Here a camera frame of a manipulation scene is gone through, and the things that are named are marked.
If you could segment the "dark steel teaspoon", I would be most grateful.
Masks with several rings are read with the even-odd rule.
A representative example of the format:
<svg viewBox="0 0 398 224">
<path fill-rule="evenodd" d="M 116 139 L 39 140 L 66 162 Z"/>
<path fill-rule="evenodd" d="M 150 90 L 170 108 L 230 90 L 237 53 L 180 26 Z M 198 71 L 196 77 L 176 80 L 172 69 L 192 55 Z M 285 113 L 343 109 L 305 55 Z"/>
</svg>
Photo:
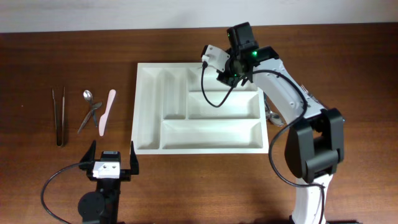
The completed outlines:
<svg viewBox="0 0 398 224">
<path fill-rule="evenodd" d="M 86 125 L 86 123 L 88 122 L 88 120 L 90 119 L 92 113 L 93 113 L 95 110 L 97 110 L 98 108 L 100 108 L 101 106 L 102 106 L 102 102 L 98 102 L 98 103 L 95 103 L 95 104 L 93 104 L 93 105 L 90 106 L 89 112 L 86 114 L 84 120 L 82 121 L 82 123 L 81 123 L 81 125 L 80 125 L 80 127 L 79 127 L 79 129 L 78 129 L 78 132 L 77 132 L 78 134 L 80 134 L 81 131 L 82 131 L 82 129 L 85 127 L 85 125 Z"/>
</svg>

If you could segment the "steel tweezers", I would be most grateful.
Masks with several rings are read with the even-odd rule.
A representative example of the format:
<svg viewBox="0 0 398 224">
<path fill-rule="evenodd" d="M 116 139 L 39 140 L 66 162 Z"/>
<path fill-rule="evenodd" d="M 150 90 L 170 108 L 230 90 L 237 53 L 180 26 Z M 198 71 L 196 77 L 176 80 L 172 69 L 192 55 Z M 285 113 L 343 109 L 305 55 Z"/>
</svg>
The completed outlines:
<svg viewBox="0 0 398 224">
<path fill-rule="evenodd" d="M 62 104 L 61 104 L 61 112 L 58 111 L 58 104 L 55 100 L 55 92 L 52 89 L 52 100 L 53 100 L 53 108 L 54 108 L 54 123 L 55 123 L 55 141 L 58 147 L 63 147 L 65 142 L 65 87 L 63 87 L 62 91 Z"/>
</svg>

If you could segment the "small steel teaspoon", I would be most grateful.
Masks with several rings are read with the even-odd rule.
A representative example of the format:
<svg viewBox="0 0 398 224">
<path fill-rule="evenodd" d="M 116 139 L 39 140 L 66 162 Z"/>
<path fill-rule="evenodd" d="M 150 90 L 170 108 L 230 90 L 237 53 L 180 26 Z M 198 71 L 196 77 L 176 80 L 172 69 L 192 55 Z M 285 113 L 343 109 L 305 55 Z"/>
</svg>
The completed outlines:
<svg viewBox="0 0 398 224">
<path fill-rule="evenodd" d="M 94 105 L 94 103 L 93 103 L 93 95 L 92 95 L 92 93 L 89 90 L 85 90 L 83 92 L 83 97 L 90 104 L 90 106 Z M 98 122 L 97 122 L 97 118 L 96 118 L 96 114 L 95 114 L 94 110 L 91 111 L 91 115 L 93 117 L 93 121 L 94 121 L 95 127 L 97 128 L 98 127 Z"/>
</svg>

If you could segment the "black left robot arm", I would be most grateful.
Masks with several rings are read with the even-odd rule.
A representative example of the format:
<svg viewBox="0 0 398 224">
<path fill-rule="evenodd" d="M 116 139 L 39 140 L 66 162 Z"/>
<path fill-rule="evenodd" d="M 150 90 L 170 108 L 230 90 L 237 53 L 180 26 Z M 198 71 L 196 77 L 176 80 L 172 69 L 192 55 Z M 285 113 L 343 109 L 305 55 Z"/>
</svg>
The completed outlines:
<svg viewBox="0 0 398 224">
<path fill-rule="evenodd" d="M 81 197 L 78 213 L 83 223 L 117 223 L 121 183 L 130 182 L 133 175 L 139 174 L 139 162 L 131 142 L 129 169 L 121 167 L 119 151 L 103 151 L 95 159 L 96 141 L 81 158 L 79 168 L 86 172 L 87 178 L 96 182 L 96 189 Z"/>
</svg>

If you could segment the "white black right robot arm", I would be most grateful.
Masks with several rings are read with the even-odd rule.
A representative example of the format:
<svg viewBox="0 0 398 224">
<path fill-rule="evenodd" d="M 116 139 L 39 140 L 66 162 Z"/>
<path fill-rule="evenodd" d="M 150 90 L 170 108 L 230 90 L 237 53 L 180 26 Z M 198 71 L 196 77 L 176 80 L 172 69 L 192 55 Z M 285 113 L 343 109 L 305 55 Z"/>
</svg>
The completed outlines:
<svg viewBox="0 0 398 224">
<path fill-rule="evenodd" d="M 287 133 L 285 161 L 296 181 L 285 183 L 296 188 L 291 223 L 326 223 L 325 204 L 328 185 L 338 164 L 344 159 L 344 118 L 336 108 L 326 108 L 314 100 L 290 76 L 278 53 L 270 46 L 260 47 L 250 23 L 230 27 L 230 47 L 209 46 L 202 62 L 216 68 L 217 80 L 230 88 L 255 84 L 279 110 L 283 127 L 269 144 L 269 162 L 276 168 L 272 148 Z"/>
</svg>

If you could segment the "pink plastic knife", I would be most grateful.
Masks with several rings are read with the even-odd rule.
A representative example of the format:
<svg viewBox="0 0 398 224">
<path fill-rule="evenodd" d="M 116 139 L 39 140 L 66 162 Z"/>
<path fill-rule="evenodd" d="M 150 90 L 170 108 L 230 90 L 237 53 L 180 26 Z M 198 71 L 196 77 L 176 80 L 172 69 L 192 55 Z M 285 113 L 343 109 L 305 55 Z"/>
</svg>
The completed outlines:
<svg viewBox="0 0 398 224">
<path fill-rule="evenodd" d="M 100 117 L 100 120 L 99 120 L 99 135 L 100 136 L 104 136 L 106 123 L 107 123 L 108 116 L 109 116 L 109 113 L 111 111 L 111 107 L 112 107 L 112 104 L 113 104 L 113 101 L 114 101 L 115 97 L 116 97 L 116 90 L 115 89 L 111 89 L 109 91 L 109 93 L 108 93 L 108 100 L 107 100 L 107 103 L 106 103 L 105 111 L 104 111 L 103 115 Z"/>
</svg>

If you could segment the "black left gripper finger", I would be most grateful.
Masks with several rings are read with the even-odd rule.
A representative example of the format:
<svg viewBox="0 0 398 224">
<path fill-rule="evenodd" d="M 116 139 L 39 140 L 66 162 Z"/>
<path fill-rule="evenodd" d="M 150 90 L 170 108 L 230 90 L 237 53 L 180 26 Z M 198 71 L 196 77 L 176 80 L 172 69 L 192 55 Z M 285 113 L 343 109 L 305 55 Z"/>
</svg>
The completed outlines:
<svg viewBox="0 0 398 224">
<path fill-rule="evenodd" d="M 131 145 L 130 145 L 129 164 L 130 164 L 130 174 L 138 174 L 139 173 L 139 161 L 137 159 L 137 156 L 136 156 L 136 153 L 134 150 L 134 141 L 131 141 Z"/>
<path fill-rule="evenodd" d="M 96 152 L 96 140 L 93 140 L 91 146 L 89 147 L 85 155 L 81 158 L 80 162 L 94 162 L 95 152 Z"/>
</svg>

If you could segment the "steel spoon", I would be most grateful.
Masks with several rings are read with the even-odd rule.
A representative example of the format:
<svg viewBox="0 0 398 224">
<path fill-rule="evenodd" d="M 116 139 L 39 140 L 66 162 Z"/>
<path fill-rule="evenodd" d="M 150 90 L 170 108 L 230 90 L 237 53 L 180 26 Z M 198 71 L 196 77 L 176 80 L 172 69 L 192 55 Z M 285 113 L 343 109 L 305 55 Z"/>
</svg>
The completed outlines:
<svg viewBox="0 0 398 224">
<path fill-rule="evenodd" d="M 275 126 L 281 127 L 284 125 L 282 118 L 275 112 L 271 111 L 269 105 L 265 102 L 266 118 Z"/>
</svg>

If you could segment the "white plastic cutlery tray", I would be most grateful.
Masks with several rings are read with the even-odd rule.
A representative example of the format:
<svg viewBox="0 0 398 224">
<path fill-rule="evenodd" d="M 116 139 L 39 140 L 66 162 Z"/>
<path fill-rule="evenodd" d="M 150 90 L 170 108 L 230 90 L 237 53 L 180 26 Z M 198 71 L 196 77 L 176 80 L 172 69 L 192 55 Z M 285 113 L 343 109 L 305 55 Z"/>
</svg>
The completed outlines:
<svg viewBox="0 0 398 224">
<path fill-rule="evenodd" d="M 266 154 L 263 92 L 230 90 L 200 63 L 138 63 L 131 139 L 136 154 Z"/>
</svg>

